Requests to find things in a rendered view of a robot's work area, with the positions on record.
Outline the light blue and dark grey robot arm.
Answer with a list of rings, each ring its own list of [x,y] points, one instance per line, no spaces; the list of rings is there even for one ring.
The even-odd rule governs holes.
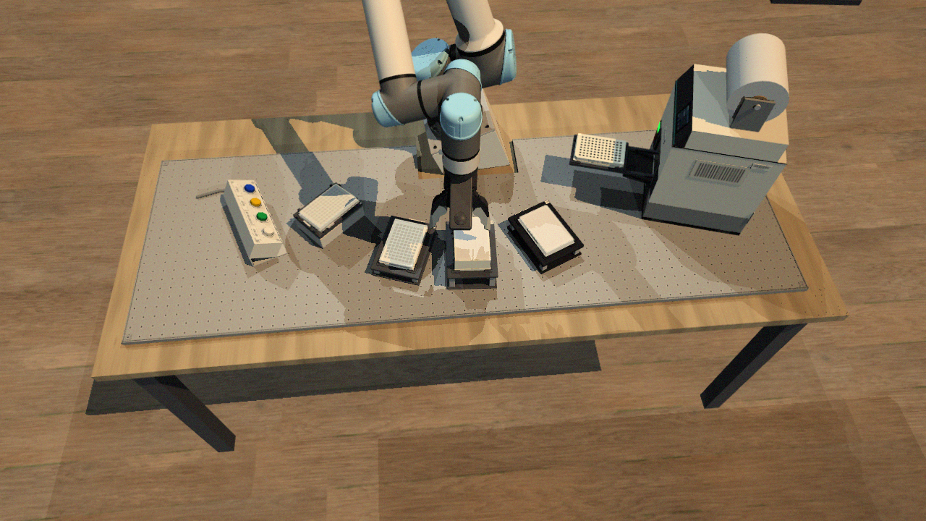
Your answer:
[[[444,168],[471,174],[480,163],[482,88],[516,77],[514,36],[493,19],[488,0],[446,2],[459,32],[454,44],[431,38],[411,54],[401,0],[362,0],[381,87],[371,106],[383,127],[427,119],[442,139]],[[450,177],[449,228],[472,230],[472,178]]]

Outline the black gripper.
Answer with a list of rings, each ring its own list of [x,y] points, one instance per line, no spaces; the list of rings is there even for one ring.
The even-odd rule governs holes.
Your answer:
[[[484,197],[478,195],[477,190],[477,168],[471,174],[452,174],[448,169],[444,168],[444,190],[440,192],[433,199],[431,203],[431,212],[430,212],[430,229],[436,227],[436,222],[439,221],[440,216],[446,214],[447,208],[450,206],[450,177],[454,180],[467,180],[472,178],[472,213],[480,218],[480,222],[484,225],[484,229],[490,231],[490,214],[488,211],[488,202]],[[448,175],[448,176],[447,176]]]

